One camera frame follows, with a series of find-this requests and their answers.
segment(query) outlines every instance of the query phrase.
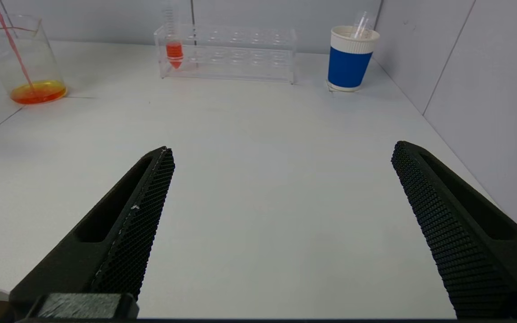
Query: clear acrylic rack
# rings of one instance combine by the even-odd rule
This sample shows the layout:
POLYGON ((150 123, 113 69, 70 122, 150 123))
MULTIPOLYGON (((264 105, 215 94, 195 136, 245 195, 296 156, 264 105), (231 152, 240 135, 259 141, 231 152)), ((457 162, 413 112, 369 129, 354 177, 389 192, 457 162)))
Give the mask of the clear acrylic rack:
POLYGON ((183 60, 174 68, 166 56, 165 27, 154 33, 161 77, 294 82, 293 29, 179 25, 183 60))

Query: textured gripper pad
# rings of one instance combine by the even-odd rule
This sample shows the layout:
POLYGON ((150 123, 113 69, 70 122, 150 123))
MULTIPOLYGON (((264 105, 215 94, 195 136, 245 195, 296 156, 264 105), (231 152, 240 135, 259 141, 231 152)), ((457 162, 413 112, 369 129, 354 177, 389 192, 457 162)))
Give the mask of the textured gripper pad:
POLYGON ((457 317, 517 317, 517 225, 421 147, 398 142, 392 165, 457 317))
POLYGON ((137 299, 174 169, 167 147, 143 156, 13 288, 16 312, 25 315, 51 293, 129 293, 137 299))
POLYGON ((175 163, 169 149, 166 154, 158 156, 151 177, 125 219, 119 238, 113 243, 90 292, 128 292, 138 299, 174 170, 175 163))

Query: red liquid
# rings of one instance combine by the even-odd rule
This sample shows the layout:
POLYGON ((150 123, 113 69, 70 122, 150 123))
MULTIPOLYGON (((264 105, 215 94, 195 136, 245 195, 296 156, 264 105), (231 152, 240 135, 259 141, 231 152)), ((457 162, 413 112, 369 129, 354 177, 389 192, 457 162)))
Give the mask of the red liquid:
POLYGON ((35 91, 33 88, 33 84, 31 83, 31 80, 29 79, 29 75, 27 75, 27 69, 25 68, 25 65, 23 65, 23 61, 21 61, 21 56, 19 55, 19 51, 17 51, 17 46, 15 45, 15 41, 13 41, 13 38, 11 37, 9 30, 8 30, 7 26, 5 25, 4 16, 1 14, 1 11, 0 11, 0 24, 5 30, 5 34, 8 37, 9 45, 11 45, 11 48, 13 49, 13 53, 15 53, 15 56, 17 57, 17 61, 19 61, 19 64, 21 65, 21 71, 23 72, 25 79, 27 79, 27 83, 29 84, 29 87, 31 88, 31 90, 35 91))
POLYGON ((25 84, 12 90, 9 97, 19 104, 41 104, 63 98, 67 89, 57 80, 43 80, 25 84))
POLYGON ((166 57, 174 68, 179 68, 183 63, 183 45, 180 41, 172 41, 166 44, 166 57))

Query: white table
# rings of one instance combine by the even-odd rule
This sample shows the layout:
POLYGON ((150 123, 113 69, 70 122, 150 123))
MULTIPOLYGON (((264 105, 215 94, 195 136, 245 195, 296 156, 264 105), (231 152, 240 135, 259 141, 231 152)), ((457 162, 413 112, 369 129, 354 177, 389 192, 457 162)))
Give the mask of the white table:
MULTIPOLYGON (((0 298, 147 151, 176 171, 141 317, 452 318, 390 156, 429 149, 480 185, 372 61, 329 92, 298 82, 160 79, 154 48, 53 43, 69 97, 0 125, 0 298)), ((17 106, 0 89, 0 122, 17 106)))

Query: blue paper cup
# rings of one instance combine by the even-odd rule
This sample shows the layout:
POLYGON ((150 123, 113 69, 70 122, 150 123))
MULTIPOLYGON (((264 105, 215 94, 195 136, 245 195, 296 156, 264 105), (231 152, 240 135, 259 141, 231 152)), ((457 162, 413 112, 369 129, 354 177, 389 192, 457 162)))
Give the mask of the blue paper cup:
POLYGON ((360 88, 368 62, 374 51, 376 31, 365 31, 366 37, 350 37, 352 26, 337 26, 331 30, 328 82, 338 91, 352 92, 360 88))

